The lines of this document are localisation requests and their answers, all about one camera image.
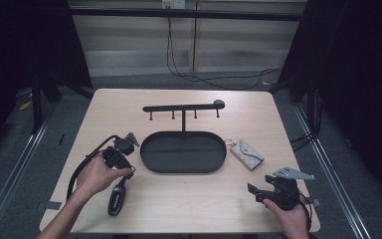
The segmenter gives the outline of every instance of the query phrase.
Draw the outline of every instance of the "hand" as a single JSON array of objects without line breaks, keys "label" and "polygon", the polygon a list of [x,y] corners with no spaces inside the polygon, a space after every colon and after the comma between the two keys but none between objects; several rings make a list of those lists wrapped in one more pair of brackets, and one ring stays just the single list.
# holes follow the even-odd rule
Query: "hand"
[{"label": "hand", "polygon": [[301,205],[290,211],[281,210],[273,201],[264,199],[263,203],[278,217],[284,234],[288,239],[307,239],[306,214]]},{"label": "hand", "polygon": [[132,173],[130,168],[110,169],[104,163],[101,153],[97,154],[83,168],[77,177],[76,191],[82,191],[87,197],[107,189],[114,180]]}]

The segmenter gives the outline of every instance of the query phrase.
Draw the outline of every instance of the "oval tray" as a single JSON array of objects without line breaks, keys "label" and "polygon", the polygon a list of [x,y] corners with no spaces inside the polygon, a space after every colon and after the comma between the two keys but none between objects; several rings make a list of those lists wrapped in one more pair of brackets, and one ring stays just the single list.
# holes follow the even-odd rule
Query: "oval tray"
[{"label": "oval tray", "polygon": [[159,131],[140,148],[144,165],[159,173],[209,173],[226,158],[223,140],[208,131]]}]

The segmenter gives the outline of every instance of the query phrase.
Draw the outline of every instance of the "light wood tabletop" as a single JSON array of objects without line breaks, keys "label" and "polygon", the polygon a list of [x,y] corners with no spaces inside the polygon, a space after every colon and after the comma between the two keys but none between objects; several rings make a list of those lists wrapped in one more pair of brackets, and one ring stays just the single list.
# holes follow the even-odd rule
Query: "light wood tabletop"
[{"label": "light wood tabletop", "polygon": [[[224,164],[209,174],[161,174],[147,169],[135,149],[128,161],[136,167],[126,182],[126,197],[119,215],[107,214],[115,181],[95,195],[81,212],[72,232],[79,233],[265,233],[280,232],[276,216],[248,192],[247,183],[273,190],[265,175],[284,166],[299,169],[281,117],[271,94],[229,91],[109,90],[95,92],[80,131],[68,156],[51,201],[65,203],[70,177],[99,144],[113,134],[133,131],[139,142],[163,130],[181,130],[181,113],[149,113],[142,108],[166,105],[225,102],[219,111],[187,112],[187,130],[209,131],[220,138],[245,140],[265,161],[249,171],[227,147]],[[309,196],[305,183],[298,188]],[[43,229],[58,213],[47,209]],[[311,231],[320,227],[313,210]]]}]

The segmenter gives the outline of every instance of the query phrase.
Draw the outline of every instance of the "wall outlet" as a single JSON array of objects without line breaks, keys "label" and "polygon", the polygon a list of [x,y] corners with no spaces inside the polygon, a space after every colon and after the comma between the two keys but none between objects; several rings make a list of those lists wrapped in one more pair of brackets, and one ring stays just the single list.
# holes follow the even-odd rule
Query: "wall outlet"
[{"label": "wall outlet", "polygon": [[174,9],[185,9],[185,0],[173,0]]},{"label": "wall outlet", "polygon": [[173,9],[173,1],[174,0],[162,0],[162,8],[163,9]]}]

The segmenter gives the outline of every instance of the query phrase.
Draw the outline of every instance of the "wallet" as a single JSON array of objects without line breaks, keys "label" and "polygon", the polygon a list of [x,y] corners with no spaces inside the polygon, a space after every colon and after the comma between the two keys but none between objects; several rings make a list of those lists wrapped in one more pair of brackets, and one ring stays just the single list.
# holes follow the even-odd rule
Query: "wallet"
[{"label": "wallet", "polygon": [[242,139],[233,147],[231,152],[249,169],[252,171],[265,159],[256,152],[249,144]]}]

